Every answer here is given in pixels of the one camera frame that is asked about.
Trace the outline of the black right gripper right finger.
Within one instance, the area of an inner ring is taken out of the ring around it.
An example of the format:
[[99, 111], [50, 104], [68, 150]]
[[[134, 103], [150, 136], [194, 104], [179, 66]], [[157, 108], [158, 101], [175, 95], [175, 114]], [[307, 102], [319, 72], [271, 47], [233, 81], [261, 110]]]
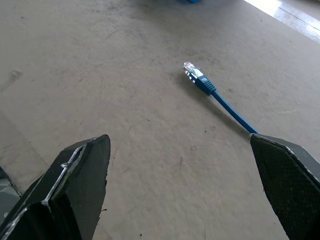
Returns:
[[265, 195], [289, 240], [320, 240], [320, 162], [295, 143], [251, 134]]

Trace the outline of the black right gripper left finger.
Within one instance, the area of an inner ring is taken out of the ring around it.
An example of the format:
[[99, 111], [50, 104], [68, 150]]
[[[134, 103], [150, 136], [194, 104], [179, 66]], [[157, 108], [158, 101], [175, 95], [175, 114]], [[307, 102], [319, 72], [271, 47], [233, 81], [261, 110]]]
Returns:
[[15, 185], [20, 199], [0, 225], [0, 240], [92, 240], [110, 155], [108, 135], [83, 140], [62, 150], [24, 193]]

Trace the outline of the grey metal robot part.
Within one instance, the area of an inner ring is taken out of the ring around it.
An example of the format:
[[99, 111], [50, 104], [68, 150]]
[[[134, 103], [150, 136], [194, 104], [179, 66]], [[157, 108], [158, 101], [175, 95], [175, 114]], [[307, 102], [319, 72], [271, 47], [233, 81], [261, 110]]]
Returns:
[[0, 225], [21, 197], [16, 185], [0, 167]]

